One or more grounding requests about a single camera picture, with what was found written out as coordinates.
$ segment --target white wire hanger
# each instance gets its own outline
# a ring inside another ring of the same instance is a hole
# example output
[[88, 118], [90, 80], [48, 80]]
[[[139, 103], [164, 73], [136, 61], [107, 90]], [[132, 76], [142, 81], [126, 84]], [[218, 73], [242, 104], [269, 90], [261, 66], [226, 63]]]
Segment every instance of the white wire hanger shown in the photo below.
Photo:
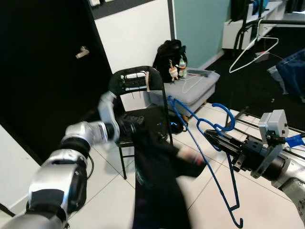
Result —
[[[254, 61], [256, 61], [258, 58], [260, 58], [261, 56], [265, 55], [268, 51], [270, 51], [271, 49], [273, 49], [279, 42], [279, 39], [276, 38], [276, 37], [263, 37], [261, 35], [259, 35], [259, 27], [260, 27], [260, 24], [261, 24], [261, 21], [262, 19], [260, 19], [258, 21], [258, 24], [257, 24], [257, 32], [256, 32], [256, 37], [253, 39], [253, 41], [251, 41], [248, 46], [244, 49], [244, 51], [237, 57], [237, 59], [234, 61], [234, 63], [231, 65], [230, 69], [229, 69], [229, 73], [233, 73], [233, 72], [236, 72], [250, 64], [252, 64]], [[272, 45], [269, 49], [267, 49], [265, 52], [263, 52], [262, 54], [260, 54], [258, 57], [254, 58], [252, 61], [250, 61], [249, 63], [245, 64], [244, 66], [241, 66], [239, 68], [236, 68], [234, 70], [232, 70], [233, 66], [238, 62], [238, 60], [242, 57], [242, 55], [252, 46], [254, 45], [254, 43], [257, 41], [258, 38], [261, 38], [261, 39], [272, 39], [272, 40], [276, 40], [276, 43], [274, 45]]]

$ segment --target metal chair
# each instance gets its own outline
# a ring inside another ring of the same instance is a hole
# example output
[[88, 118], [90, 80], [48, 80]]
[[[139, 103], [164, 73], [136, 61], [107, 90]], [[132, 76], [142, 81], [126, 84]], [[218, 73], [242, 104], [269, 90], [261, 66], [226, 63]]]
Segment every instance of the metal chair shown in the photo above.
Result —
[[[143, 72], [146, 73], [146, 76], [138, 77], [140, 73], [143, 75]], [[129, 79], [127, 75], [131, 76], [131, 74], [135, 74], [135, 77]], [[120, 70], [113, 74], [112, 78], [110, 79], [109, 90], [113, 92], [117, 97], [123, 94], [139, 91], [162, 91], [164, 106], [154, 106], [124, 113], [132, 116], [143, 116], [145, 123], [144, 125], [146, 128], [149, 128], [153, 132], [159, 133], [163, 137], [169, 136], [170, 143], [173, 144], [164, 84], [160, 73], [156, 69], [149, 66], [141, 66]], [[122, 148], [133, 146], [133, 142], [130, 137], [121, 136], [116, 145], [120, 151], [123, 177], [126, 179], [127, 176], [125, 171], [124, 158], [132, 157], [134, 155], [124, 156], [122, 153]]]

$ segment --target blue plastic hanger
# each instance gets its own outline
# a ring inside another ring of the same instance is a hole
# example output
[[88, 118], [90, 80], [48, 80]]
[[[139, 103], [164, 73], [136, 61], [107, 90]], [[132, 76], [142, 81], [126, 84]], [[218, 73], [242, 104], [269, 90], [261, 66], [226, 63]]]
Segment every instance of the blue plastic hanger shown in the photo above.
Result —
[[[236, 200], [236, 205], [230, 207], [229, 206], [229, 203], [224, 195], [224, 192], [223, 190], [221, 189], [220, 187], [220, 184], [212, 170], [212, 167], [211, 165], [209, 164], [208, 160], [206, 159], [205, 155], [203, 154], [200, 146], [198, 145], [196, 139], [194, 138], [192, 132], [190, 131], [189, 127], [187, 126], [187, 124], [185, 123], [185, 121], [183, 120], [183, 118], [181, 117], [181, 115], [179, 114], [177, 108], [175, 107], [175, 103], [178, 103], [179, 105], [181, 105], [184, 109], [186, 109], [188, 112], [190, 112], [192, 114], [192, 116], [194, 116], [195, 119], [197, 119], [197, 129], [200, 131], [200, 133], [205, 137], [204, 135], [204, 132], [200, 129], [199, 127], [199, 124], [200, 122], [205, 122], [207, 124], [209, 124], [211, 127], [213, 127], [217, 133], [220, 135], [220, 136], [223, 136], [223, 133], [221, 131], [230, 131], [230, 130], [233, 130], [234, 127], [235, 127], [235, 118], [233, 116], [233, 114], [228, 110], [228, 108], [226, 108], [224, 105], [222, 104], [212, 104], [212, 106], [216, 106], [216, 107], [220, 107], [222, 108], [224, 111], [226, 111], [228, 113], [228, 115], [230, 116], [230, 119], [231, 119], [231, 125], [229, 127], [223, 127], [219, 124], [213, 124], [211, 123], [209, 120], [206, 120], [204, 118], [199, 118], [194, 112], [192, 112], [186, 105], [184, 105], [181, 101], [175, 99], [175, 98], [172, 98], [171, 96], [169, 96], [169, 103], [170, 105], [173, 107], [173, 110], [175, 111], [176, 115], [179, 117], [179, 119], [181, 120], [181, 122], [183, 123], [183, 125], [185, 126], [185, 128], [187, 129], [187, 131], [189, 132], [189, 134], [191, 135], [193, 141], [195, 142], [195, 144], [197, 145], [197, 148], [199, 149], [203, 159], [204, 159], [204, 162], [206, 163], [206, 165], [209, 167], [210, 171], [211, 171], [211, 174], [215, 180], [215, 183], [219, 189], [219, 192], [220, 194], [222, 195], [223, 199], [224, 199], [224, 202], [228, 208], [228, 211], [231, 215], [231, 218], [234, 222], [234, 224], [238, 227], [238, 228], [243, 228], [243, 225], [244, 225], [244, 220], [242, 218], [240, 218], [240, 222], [237, 223], [236, 220], [235, 220], [235, 217], [233, 215], [233, 210], [235, 209], [238, 209], [240, 207], [240, 204], [239, 204], [239, 198], [238, 198], [238, 191], [237, 191], [237, 187], [236, 187], [236, 181], [235, 181], [235, 177], [234, 177], [234, 171], [233, 171], [233, 168], [232, 168], [232, 163], [231, 163], [231, 158], [230, 158], [230, 155], [227, 154], [227, 158], [228, 158], [228, 162], [229, 162], [229, 168], [230, 168], [230, 172], [231, 172], [231, 178], [232, 178], [232, 183], [233, 183], [233, 189], [234, 189], [234, 194], [235, 194], [235, 200]], [[213, 144], [211, 144], [217, 151], [221, 151], [221, 149], [217, 148], [216, 146], [214, 146]]]

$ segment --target chair leg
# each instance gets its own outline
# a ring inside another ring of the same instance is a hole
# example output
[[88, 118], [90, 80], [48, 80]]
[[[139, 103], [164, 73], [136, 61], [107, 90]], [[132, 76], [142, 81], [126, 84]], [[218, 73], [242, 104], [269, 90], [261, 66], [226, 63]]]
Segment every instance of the chair leg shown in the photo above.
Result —
[[120, 151], [121, 164], [122, 164], [122, 169], [123, 169], [123, 177], [126, 180], [127, 176], [126, 176], [125, 165], [124, 165], [124, 158], [123, 158], [123, 153], [122, 153], [122, 148], [121, 147], [119, 147], [119, 151]]

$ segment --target chair backrest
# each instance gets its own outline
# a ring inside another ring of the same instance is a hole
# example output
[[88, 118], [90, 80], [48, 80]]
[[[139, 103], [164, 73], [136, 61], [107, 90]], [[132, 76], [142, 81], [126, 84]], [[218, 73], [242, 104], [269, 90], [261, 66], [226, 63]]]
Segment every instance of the chair backrest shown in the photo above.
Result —
[[120, 70], [111, 77], [108, 89], [116, 96], [139, 91], [162, 91], [167, 132], [170, 142], [173, 144], [164, 84], [156, 69], [150, 66], [140, 66]]

